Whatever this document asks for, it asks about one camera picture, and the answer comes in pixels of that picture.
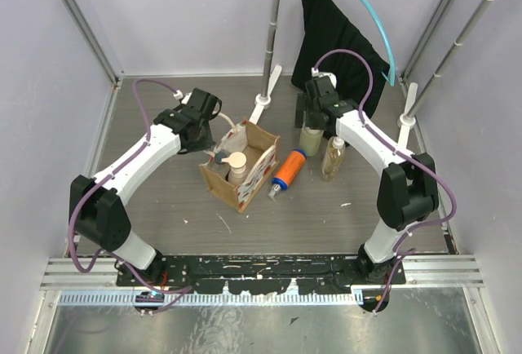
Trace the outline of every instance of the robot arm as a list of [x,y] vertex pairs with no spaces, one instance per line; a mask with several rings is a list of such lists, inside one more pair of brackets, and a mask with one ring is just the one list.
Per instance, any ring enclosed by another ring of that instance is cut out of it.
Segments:
[[[396,243],[408,228],[423,221],[439,205],[436,181],[404,158],[395,154],[399,146],[376,127],[357,104],[342,101],[335,91],[335,76],[319,73],[306,84],[306,94],[298,98],[296,126],[327,130],[348,142],[375,169],[381,178],[377,208],[380,215],[371,238],[359,249],[357,266],[369,281],[382,281],[396,257]],[[376,132],[395,150],[386,147],[370,131]],[[406,156],[435,171],[433,159],[426,153]]]
[[[111,166],[98,172],[92,179],[78,176],[71,184],[69,201],[70,214],[89,189],[106,179],[82,207],[75,230],[95,244],[114,253],[138,268],[144,277],[155,281],[164,270],[162,255],[143,241],[131,229],[125,205],[135,190],[164,161],[178,153],[190,153],[211,147],[214,144],[209,120],[221,101],[208,92],[194,89],[182,104],[160,113],[150,133],[118,158]],[[136,156],[144,145],[146,148]],[[127,162],[117,175],[116,168]]]

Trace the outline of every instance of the white bottle cap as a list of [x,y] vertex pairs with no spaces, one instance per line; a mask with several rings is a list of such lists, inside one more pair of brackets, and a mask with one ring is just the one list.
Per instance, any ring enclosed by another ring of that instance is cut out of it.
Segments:
[[342,138],[339,138],[338,136],[336,136],[334,138],[334,142],[332,143],[332,145],[335,148],[342,148],[344,146],[344,140]]
[[241,152],[232,153],[230,157],[224,158],[221,161],[227,162],[230,165],[232,173],[240,174],[246,170],[246,155]]
[[309,132],[310,134],[314,134],[314,135],[319,134],[320,132],[322,132],[322,130],[313,130],[313,129],[309,128],[309,127],[304,127],[304,129],[307,132]]

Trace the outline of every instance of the bottle spout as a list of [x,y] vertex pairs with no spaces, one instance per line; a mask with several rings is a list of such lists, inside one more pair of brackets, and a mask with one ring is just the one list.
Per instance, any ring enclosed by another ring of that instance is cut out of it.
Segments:
[[280,192],[281,186],[279,184],[272,185],[272,189],[268,193],[268,197],[273,201],[276,201],[276,196]]

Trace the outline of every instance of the white bottle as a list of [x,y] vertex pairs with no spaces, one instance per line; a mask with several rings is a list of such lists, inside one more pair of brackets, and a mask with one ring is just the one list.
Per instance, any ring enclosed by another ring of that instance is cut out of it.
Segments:
[[321,146],[323,133],[323,130],[313,130],[306,126],[301,129],[299,148],[304,151],[307,157],[313,157],[317,154],[319,146]]
[[246,155],[241,152],[235,152],[228,158],[221,160],[230,165],[230,172],[228,173],[228,182],[232,185],[243,184],[248,175],[246,171]]
[[328,147],[326,148],[325,157],[323,158],[323,165],[321,166],[323,180],[331,181],[334,179],[337,169],[339,169],[341,162],[343,162],[345,151],[344,140],[338,136],[332,136],[328,141]]

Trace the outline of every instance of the concrete floor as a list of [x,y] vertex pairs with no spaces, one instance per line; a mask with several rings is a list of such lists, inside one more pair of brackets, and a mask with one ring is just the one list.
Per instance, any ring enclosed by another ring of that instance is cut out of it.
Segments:
[[[223,112],[235,122],[250,116],[260,88],[260,77],[176,77],[165,81],[183,92],[200,87],[217,95],[223,100]],[[100,169],[144,134],[131,83],[126,79],[118,94]],[[281,77],[272,93],[272,106],[259,121],[262,128],[281,136],[281,160],[299,141],[299,130],[294,129],[297,92],[290,77]],[[151,120],[177,104],[161,86],[141,84],[140,94]],[[387,86],[373,120],[393,139],[398,136],[396,119],[403,107],[400,87]],[[219,117],[210,125],[215,140],[229,129]],[[409,148],[418,151],[415,141]],[[278,203],[267,197],[267,182],[243,214],[207,191],[198,164],[208,156],[192,153],[172,157],[136,191],[127,213],[135,232],[164,254],[356,253],[378,222],[375,201],[379,178],[361,155],[349,148],[338,177],[326,183],[321,179],[324,151],[325,140],[290,189],[278,197]],[[404,244],[405,249],[411,246],[418,252],[447,252],[439,227],[418,230]],[[82,239],[78,248],[82,254],[94,249],[87,239]]]

